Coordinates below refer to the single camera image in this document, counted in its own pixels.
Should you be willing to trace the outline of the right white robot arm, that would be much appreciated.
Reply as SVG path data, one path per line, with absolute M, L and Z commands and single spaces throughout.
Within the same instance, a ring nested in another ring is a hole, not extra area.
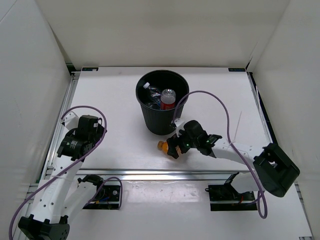
M 229 143 L 220 135 L 208 134 L 196 120 L 177 119 L 175 134 L 169 137 L 167 155 L 177 159 L 190 149 L 202 155 L 241 163 L 249 168 L 249 175 L 235 174 L 227 180 L 224 193 L 230 200 L 242 193 L 266 191 L 282 198 L 300 175 L 299 168 L 276 143 L 267 146 L 248 146 Z

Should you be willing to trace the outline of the white zip tie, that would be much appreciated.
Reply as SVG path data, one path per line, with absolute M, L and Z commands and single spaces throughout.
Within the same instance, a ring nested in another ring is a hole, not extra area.
M 230 145 L 231 145 L 231 144 L 234 144 L 234 143 L 236 142 L 237 134 L 238 134 L 238 130 L 239 130 L 240 122 L 241 122 L 241 117 L 242 117 L 242 111 L 241 111 L 240 114 L 239 114 L 238 121 L 237 121 L 237 125 L 236 125 L 235 132 L 234 132 L 234 137 L 233 137 L 233 139 L 230 141 L 230 143 L 229 143 Z

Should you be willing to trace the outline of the small dark-label water bottle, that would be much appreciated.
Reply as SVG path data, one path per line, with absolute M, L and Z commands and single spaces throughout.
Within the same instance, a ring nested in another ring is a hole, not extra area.
M 147 94 L 147 97 L 155 104 L 157 104 L 158 107 L 161 106 L 161 92 L 158 88 L 151 86 L 149 82 L 146 82 L 143 85 L 143 88 L 145 89 L 145 92 Z

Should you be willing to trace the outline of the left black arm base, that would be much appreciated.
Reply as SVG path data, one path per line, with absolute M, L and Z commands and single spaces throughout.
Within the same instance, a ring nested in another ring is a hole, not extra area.
M 77 179 L 80 183 L 91 183 L 96 187 L 96 193 L 84 207 L 85 210 L 119 210 L 122 206 L 123 183 L 111 176 L 103 179 L 99 175 L 88 174 L 84 178 Z

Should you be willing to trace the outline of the orange juice bottle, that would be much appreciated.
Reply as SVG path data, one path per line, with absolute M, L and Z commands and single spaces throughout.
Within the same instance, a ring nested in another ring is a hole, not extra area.
M 169 156 L 169 157 L 171 157 L 171 158 L 174 158 L 174 159 L 177 159 L 177 157 L 174 157 L 174 156 L 172 156 L 172 155 L 170 155 L 170 154 L 168 153 L 168 151 L 169 151 L 169 145 L 168 145 L 168 143 L 167 143 L 166 141 L 159 141 L 159 142 L 157 143 L 157 148 L 158 148 L 158 150 L 162 151 L 162 152 L 163 152 L 164 154 L 166 154 L 167 156 Z M 179 146 L 176 146 L 176 147 L 175 147 L 175 150 L 176 150 L 177 156 L 180 157 L 182 153 L 181 153 L 181 150 L 180 150 Z

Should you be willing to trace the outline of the black plastic bin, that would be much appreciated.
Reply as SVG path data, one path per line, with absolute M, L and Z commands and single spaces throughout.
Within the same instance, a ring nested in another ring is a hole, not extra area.
M 151 102 L 148 97 L 147 90 L 143 85 L 149 83 L 152 87 L 163 91 L 165 89 L 172 89 L 176 93 L 177 104 L 186 94 L 189 93 L 188 82 L 180 74 L 171 70 L 154 70 L 143 75 L 137 82 L 135 88 L 135 95 L 139 102 L 144 117 L 145 124 L 153 134 L 164 136 L 172 133 L 175 129 L 171 126 L 173 118 L 179 118 L 182 114 L 185 98 L 177 109 L 152 109 L 147 106 Z

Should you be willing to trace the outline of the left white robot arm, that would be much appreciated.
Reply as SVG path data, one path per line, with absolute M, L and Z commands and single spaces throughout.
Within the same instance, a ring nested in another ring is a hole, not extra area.
M 48 185 L 43 187 L 30 215 L 18 222 L 18 228 L 29 240 L 65 240 L 71 222 L 88 201 L 103 198 L 105 188 L 96 175 L 93 179 L 82 179 L 77 189 L 68 194 L 85 157 L 106 132 L 101 122 L 97 116 L 78 117 L 73 112 L 63 118 L 68 132 L 57 150 Z

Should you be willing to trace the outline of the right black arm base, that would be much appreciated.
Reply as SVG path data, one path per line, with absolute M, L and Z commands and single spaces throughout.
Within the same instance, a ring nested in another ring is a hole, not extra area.
M 238 175 L 232 174 L 224 184 L 208 185 L 205 191 L 209 194 L 212 212 L 257 211 L 257 200 L 253 191 L 238 193 L 231 185 Z

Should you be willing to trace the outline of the red-label clear bottle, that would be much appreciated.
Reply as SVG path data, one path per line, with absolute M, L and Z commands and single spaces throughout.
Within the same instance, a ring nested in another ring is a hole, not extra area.
M 176 92 L 173 89 L 167 88 L 161 92 L 160 109 L 171 110 L 175 108 Z

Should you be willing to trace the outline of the aluminium frame rail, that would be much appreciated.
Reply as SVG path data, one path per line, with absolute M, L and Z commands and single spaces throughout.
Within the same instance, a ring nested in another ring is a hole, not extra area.
M 99 175 L 118 177 L 124 181 L 223 181 L 235 171 L 227 170 L 133 170 L 133 169 L 98 169 L 82 168 L 78 177 Z

